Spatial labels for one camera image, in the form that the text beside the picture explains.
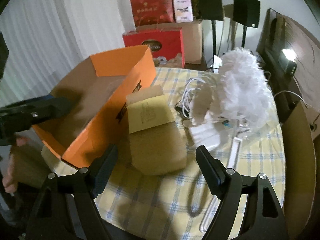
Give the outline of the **person's left hand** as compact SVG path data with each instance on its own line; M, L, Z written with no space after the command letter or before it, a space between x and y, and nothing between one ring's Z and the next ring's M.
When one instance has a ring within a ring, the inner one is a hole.
M15 172L14 172L15 165L16 165L16 158L15 158L14 152L17 150L18 147L22 147L26 145L27 142L28 142L27 137L16 137L16 142L15 144L12 145L10 149L7 171L2 179L2 184L6 193L13 194L17 191L18 181L15 177Z

